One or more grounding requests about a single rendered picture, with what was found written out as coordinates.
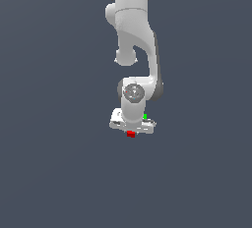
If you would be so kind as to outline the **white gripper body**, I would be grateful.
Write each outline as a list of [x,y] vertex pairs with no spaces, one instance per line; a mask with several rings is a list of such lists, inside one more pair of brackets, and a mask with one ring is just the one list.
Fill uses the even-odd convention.
[[127,123],[122,117],[122,110],[115,108],[111,114],[109,127],[111,129],[118,129],[123,132],[132,131],[137,134],[145,133],[152,134],[157,123],[152,119],[143,119],[138,124]]

